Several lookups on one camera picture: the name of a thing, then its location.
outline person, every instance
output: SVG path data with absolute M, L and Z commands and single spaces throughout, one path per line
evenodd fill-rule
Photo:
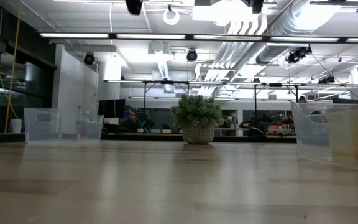
M 121 123 L 121 126 L 127 128 L 130 132 L 137 132 L 137 129 L 142 127 L 140 121 L 136 118 L 135 112 L 131 112 L 128 119 Z
M 306 103 L 306 98 L 304 96 L 299 97 L 298 103 Z

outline ceiling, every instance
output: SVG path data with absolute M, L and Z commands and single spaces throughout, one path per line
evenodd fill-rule
M 275 0 L 277 5 L 264 11 L 268 16 L 268 23 L 290 2 L 291 0 Z M 144 6 L 144 12 L 139 16 L 128 13 L 125 4 L 84 4 L 83 2 L 56 2 L 54 0 L 22 0 L 22 18 L 42 32 L 141 32 L 141 33 L 179 33 L 179 34 L 226 34 L 227 26 L 217 26 L 212 21 L 194 21 L 191 10 L 194 1 L 183 1 L 183 5 L 176 7 L 182 10 L 180 20 L 175 25 L 168 25 L 163 20 L 165 5 Z M 0 0 L 0 5 L 12 13 L 17 13 L 17 1 Z M 358 35 L 357 7 L 343 7 L 330 18 L 324 25 L 315 30 L 313 35 Z M 122 53 L 126 65 L 122 66 L 122 73 L 128 77 L 137 74 L 151 74 L 157 69 L 157 63 L 147 60 L 148 44 L 146 40 L 78 40 L 72 41 L 71 45 L 115 45 Z M 221 48 L 221 42 L 169 42 L 170 52 L 175 52 L 173 59 L 167 62 L 170 70 L 194 71 L 196 64 L 204 60 L 213 60 Z M 346 81 L 349 76 L 348 68 L 358 62 L 358 45 L 349 44 L 313 44 L 313 54 L 325 68 L 335 68 L 336 76 Z M 196 49 L 200 62 L 191 63 L 186 61 L 188 49 Z M 302 82 L 312 75 L 319 74 L 325 69 L 315 58 L 308 56 L 300 63 L 288 65 L 280 61 L 275 66 L 268 66 L 263 70 L 264 77 L 282 77 L 281 81 L 288 76 L 297 78 L 296 82 Z

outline ductwork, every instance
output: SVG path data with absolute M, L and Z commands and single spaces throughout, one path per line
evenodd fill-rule
M 311 0 L 294 0 L 278 20 L 267 30 L 267 35 L 310 35 L 324 25 L 341 8 L 340 6 L 311 5 Z M 256 63 L 268 64 L 287 51 L 288 47 L 254 44 L 252 49 L 265 47 Z

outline plastic storage container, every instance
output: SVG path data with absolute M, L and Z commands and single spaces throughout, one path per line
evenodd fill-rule
M 24 108 L 25 141 L 100 140 L 103 116 L 59 114 L 56 109 Z
M 299 155 L 358 168 L 358 105 L 291 103 Z

